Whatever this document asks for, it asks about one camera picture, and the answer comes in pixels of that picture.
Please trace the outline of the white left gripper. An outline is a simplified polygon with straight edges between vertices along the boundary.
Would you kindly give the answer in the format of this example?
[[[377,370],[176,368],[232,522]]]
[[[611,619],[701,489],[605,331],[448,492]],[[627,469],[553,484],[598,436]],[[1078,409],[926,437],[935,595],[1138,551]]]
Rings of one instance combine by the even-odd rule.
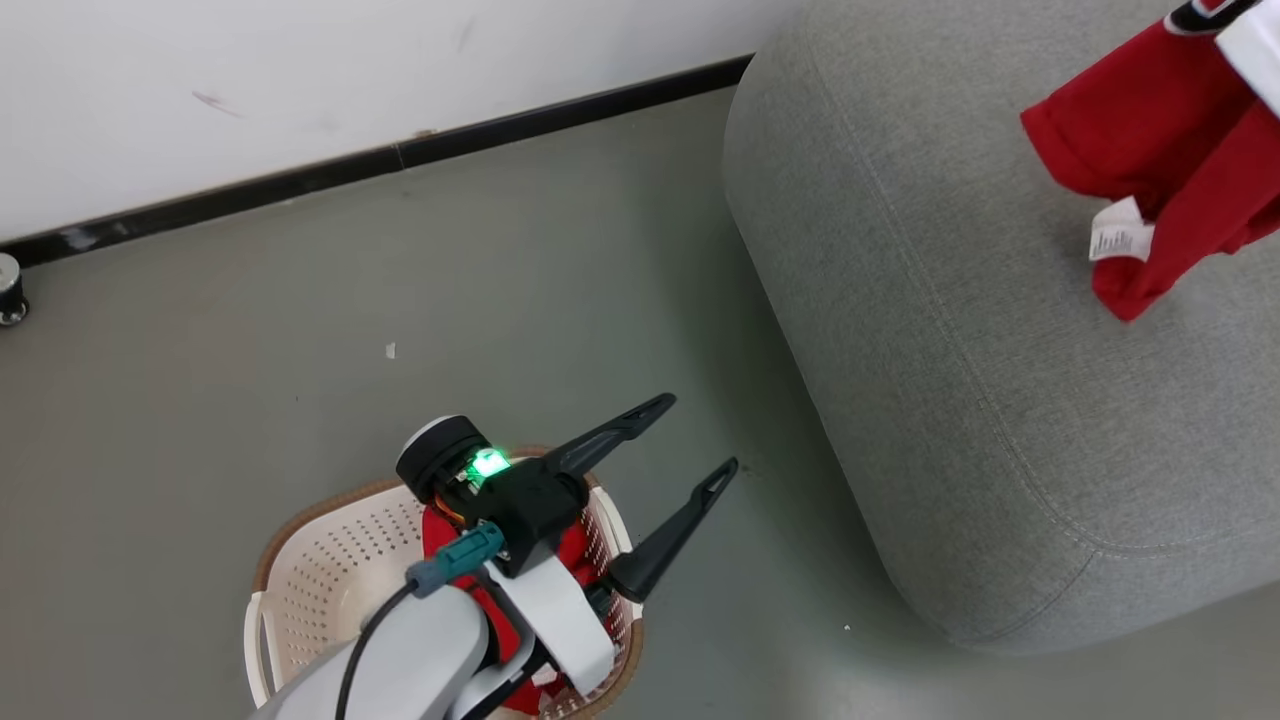
[[[499,674],[483,701],[506,701],[544,666],[557,670],[568,688],[547,701],[594,701],[616,679],[616,594],[632,603],[648,597],[684,551],[716,502],[737,475],[730,457],[691,491],[687,502],[628,552],[616,556],[616,509],[590,473],[622,443],[636,439],[671,410],[677,398],[660,393],[556,448],[509,452],[494,446],[461,415],[440,416],[416,430],[397,461],[398,478],[424,510],[447,515],[461,537],[481,523],[481,486],[526,457],[543,457],[547,468],[589,484],[580,515],[588,533],[588,556],[599,578],[581,587],[558,553],[516,578],[495,565],[497,556],[467,575],[485,588],[511,620],[517,635],[515,656],[497,662]]]

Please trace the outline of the red garment white stripe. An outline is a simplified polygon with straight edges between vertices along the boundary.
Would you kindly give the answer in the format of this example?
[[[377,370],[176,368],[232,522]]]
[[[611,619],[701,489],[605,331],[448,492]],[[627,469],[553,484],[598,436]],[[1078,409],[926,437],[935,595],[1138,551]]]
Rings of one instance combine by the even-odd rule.
[[[451,524],[451,519],[447,515],[440,515],[436,507],[429,506],[422,511],[422,553],[426,559],[433,557],[439,548],[458,536],[460,532]],[[576,521],[561,541],[558,557],[581,587],[596,580],[600,575],[588,556],[588,548],[586,527],[582,521]],[[518,635],[506,612],[474,578],[461,577],[451,584],[470,593],[480,605],[492,625],[490,642],[497,647],[498,661],[500,664],[509,661],[518,648]],[[515,714],[536,716],[540,714],[544,701],[567,688],[567,680],[562,674],[544,666],[532,678],[524,682],[500,707],[511,717]]]

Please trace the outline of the red jersey black white print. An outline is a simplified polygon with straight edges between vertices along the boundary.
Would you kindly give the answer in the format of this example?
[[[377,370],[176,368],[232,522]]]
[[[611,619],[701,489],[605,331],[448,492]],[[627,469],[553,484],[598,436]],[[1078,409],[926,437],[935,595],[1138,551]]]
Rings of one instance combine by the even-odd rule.
[[[1187,0],[1021,114],[1057,183],[1108,200],[1092,287],[1123,322],[1280,231],[1280,117],[1216,42],[1257,3]]]

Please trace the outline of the grey fabric sofa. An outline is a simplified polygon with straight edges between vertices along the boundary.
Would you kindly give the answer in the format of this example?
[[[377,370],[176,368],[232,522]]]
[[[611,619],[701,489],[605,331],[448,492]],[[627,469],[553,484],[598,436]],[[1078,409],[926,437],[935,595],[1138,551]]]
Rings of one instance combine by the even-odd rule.
[[[1280,582],[1280,240],[1126,324],[1020,111],[1176,0],[805,0],[726,195],[891,580],[1044,653]]]

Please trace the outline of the black wall baseboard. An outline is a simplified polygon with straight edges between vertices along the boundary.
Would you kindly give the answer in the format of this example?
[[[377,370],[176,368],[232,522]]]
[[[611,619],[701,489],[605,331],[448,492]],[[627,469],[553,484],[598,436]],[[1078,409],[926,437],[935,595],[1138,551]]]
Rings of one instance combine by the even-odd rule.
[[[751,59],[750,54],[736,56],[550,106],[426,133],[403,142],[229,184],[170,202],[32,234],[0,246],[0,251],[12,255],[20,266],[60,261],[435,161],[728,88],[742,78]]]

